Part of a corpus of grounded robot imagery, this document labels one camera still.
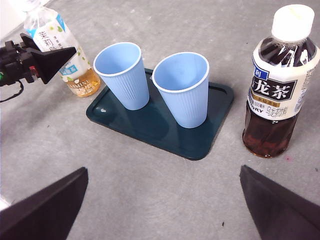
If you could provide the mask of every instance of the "white bottle cap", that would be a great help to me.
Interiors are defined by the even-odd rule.
[[[292,4],[275,12],[271,34],[283,42],[297,42],[309,36],[315,12],[311,7]]]
[[[19,0],[18,2],[23,12],[29,12],[41,4],[41,0]]]

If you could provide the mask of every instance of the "clear plastic bottle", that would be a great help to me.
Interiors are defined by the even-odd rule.
[[[61,15],[42,6],[40,0],[20,1],[22,10],[26,12],[24,29],[42,52],[76,48],[76,55],[59,70],[61,79],[79,97],[94,94],[100,87],[100,77],[93,71],[83,49]]]
[[[319,48],[308,37],[314,15],[305,5],[280,8],[274,15],[272,36],[253,51],[242,139],[258,156],[275,157],[288,147],[320,59]]]

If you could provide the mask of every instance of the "pink stain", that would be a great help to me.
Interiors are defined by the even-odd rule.
[[[288,155],[285,156],[284,159],[285,159],[288,163],[291,163],[291,162],[293,162],[293,160],[294,160],[291,156],[288,156]]]

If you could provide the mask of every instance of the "cup rim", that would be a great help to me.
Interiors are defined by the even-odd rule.
[[[136,47],[138,48],[138,50],[139,50],[139,56],[138,56],[137,60],[136,60],[130,67],[128,67],[127,69],[125,69],[125,70],[123,70],[123,71],[120,71],[120,72],[115,72],[115,73],[103,73],[103,72],[100,72],[100,71],[96,68],[97,58],[98,58],[105,50],[107,50],[108,48],[111,48],[111,47],[113,47],[113,46],[115,46],[115,45],[120,45],[120,44],[131,44],[131,45],[136,46]],[[101,75],[101,76],[104,76],[104,77],[119,76],[119,75],[124,74],[124,73],[128,72],[129,70],[133,69],[133,68],[139,63],[139,61],[140,61],[140,59],[141,59],[141,56],[142,56],[141,48],[140,48],[137,44],[135,44],[135,43],[133,43],[133,42],[130,42],[130,41],[117,42],[117,43],[114,43],[114,44],[111,44],[111,45],[105,47],[104,49],[102,49],[102,50],[95,56],[95,58],[94,58],[94,60],[93,60],[93,69],[94,69],[94,71],[95,71],[97,74],[99,74],[99,75]]]
[[[190,87],[187,87],[187,88],[184,88],[184,89],[179,89],[179,90],[169,90],[169,89],[165,89],[163,87],[161,87],[160,85],[158,85],[158,83],[156,82],[155,80],[155,72],[157,71],[157,68],[160,66],[160,64],[162,64],[165,60],[167,60],[168,58],[171,58],[175,55],[182,55],[182,54],[194,54],[194,55],[198,55],[199,57],[201,57],[205,63],[206,63],[206,71],[205,71],[205,74],[203,75],[202,79],[200,81],[198,81],[196,84],[190,86]],[[193,51],[181,51],[181,52],[177,52],[177,53],[174,53],[174,54],[171,54],[167,57],[165,57],[164,59],[162,59],[154,68],[153,70],[153,73],[152,73],[152,82],[153,84],[156,86],[157,89],[163,91],[163,92],[166,92],[166,93],[171,93],[171,94],[178,94],[178,93],[184,93],[184,92],[187,92],[191,89],[194,89],[196,88],[197,86],[199,86],[207,77],[208,77],[208,74],[209,74],[209,69],[210,69],[210,65],[209,65],[209,62],[208,60],[201,54],[199,53],[196,53],[196,52],[193,52]]]

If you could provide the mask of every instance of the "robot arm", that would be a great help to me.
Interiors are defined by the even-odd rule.
[[[41,52],[31,37],[24,33],[20,36],[23,41],[20,45],[6,41],[0,48],[0,87],[22,84],[23,78],[28,83],[41,78],[47,84],[77,52],[74,47]]]

